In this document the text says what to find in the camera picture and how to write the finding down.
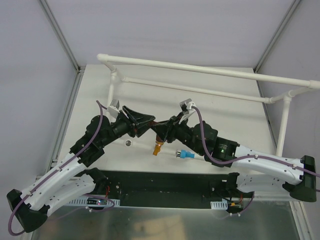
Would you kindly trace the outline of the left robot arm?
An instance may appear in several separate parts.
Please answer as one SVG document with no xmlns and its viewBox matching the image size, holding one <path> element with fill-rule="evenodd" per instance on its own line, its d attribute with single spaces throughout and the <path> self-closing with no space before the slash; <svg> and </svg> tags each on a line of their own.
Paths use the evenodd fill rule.
<svg viewBox="0 0 320 240">
<path fill-rule="evenodd" d="M 107 145 L 126 134 L 132 138 L 140 137 L 155 120 L 153 115 L 123 106 L 115 121 L 110 122 L 102 113 L 104 109 L 104 106 L 99 106 L 100 114 L 90 121 L 84 135 L 55 167 L 23 190 L 12 189 L 7 193 L 6 198 L 12 211 L 8 220 L 11 236 L 37 230 L 56 210 L 81 195 L 91 192 L 102 194 L 106 183 L 97 168 L 84 173 L 73 183 L 68 181 L 104 155 Z"/>
</svg>

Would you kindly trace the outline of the brown water faucet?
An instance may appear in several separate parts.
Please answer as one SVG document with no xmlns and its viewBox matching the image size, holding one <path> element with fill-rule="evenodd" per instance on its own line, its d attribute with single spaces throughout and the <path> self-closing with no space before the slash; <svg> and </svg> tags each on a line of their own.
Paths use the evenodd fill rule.
<svg viewBox="0 0 320 240">
<path fill-rule="evenodd" d="M 165 123 L 166 123 L 166 121 L 160 121 L 160 122 L 151 121 L 151 122 L 149 123 L 149 126 L 159 126 L 159 125 L 163 125 L 163 124 L 165 124 Z"/>
</svg>

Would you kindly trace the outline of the white PVC pipe frame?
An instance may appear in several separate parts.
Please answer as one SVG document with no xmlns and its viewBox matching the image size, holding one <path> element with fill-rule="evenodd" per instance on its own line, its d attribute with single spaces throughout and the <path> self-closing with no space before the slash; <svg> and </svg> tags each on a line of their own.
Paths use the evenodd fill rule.
<svg viewBox="0 0 320 240">
<path fill-rule="evenodd" d="M 318 91 L 320 89 L 320 82 L 316 80 L 302 80 L 214 67 L 188 65 L 130 57 L 120 57 L 103 53 L 99 53 L 96 57 L 102 64 L 104 64 L 110 70 L 111 76 L 115 77 L 116 82 L 134 83 L 159 88 L 175 89 L 243 101 L 258 102 L 265 105 L 274 104 L 282 100 L 283 109 L 276 149 L 276 154 L 278 156 L 281 156 L 283 154 L 291 100 L 297 95 L 301 95 L 311 91 Z M 115 63 L 130 66 L 144 66 L 159 69 L 168 69 L 173 71 L 183 71 L 190 74 L 196 74 L 196 76 L 192 79 L 194 81 L 192 86 L 187 86 L 183 84 L 178 85 L 173 83 L 164 83 L 162 81 L 157 82 L 155 80 L 146 80 L 142 78 L 130 77 L 128 75 L 125 75 L 115 66 Z M 220 89 L 218 86 L 214 85 L 212 79 L 214 79 L 216 76 L 221 76 L 231 80 L 231 82 L 225 80 L 221 82 L 222 84 L 227 85 L 227 89 L 230 89 L 231 86 L 241 85 L 241 79 L 243 79 L 244 83 L 248 83 L 249 81 L 254 81 L 255 83 L 258 83 L 260 81 L 273 84 L 297 86 L 297 89 L 291 89 L 278 96 L 272 97 L 263 97 L 261 94 L 259 96 L 253 96 L 250 94 L 232 93 L 222 88 Z"/>
</svg>

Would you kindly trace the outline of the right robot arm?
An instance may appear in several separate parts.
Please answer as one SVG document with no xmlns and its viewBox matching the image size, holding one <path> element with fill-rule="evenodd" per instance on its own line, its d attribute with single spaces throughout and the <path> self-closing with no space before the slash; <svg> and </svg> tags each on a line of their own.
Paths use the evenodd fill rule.
<svg viewBox="0 0 320 240">
<path fill-rule="evenodd" d="M 313 203 L 317 200 L 318 174 L 312 156 L 286 158 L 264 154 L 219 137 L 218 131 L 205 121 L 189 127 L 187 121 L 173 116 L 166 121 L 152 122 L 150 126 L 161 141 L 178 140 L 216 167 L 244 168 L 262 174 L 231 173 L 225 184 L 225 192 L 230 197 L 242 192 L 286 191 L 298 201 Z"/>
</svg>

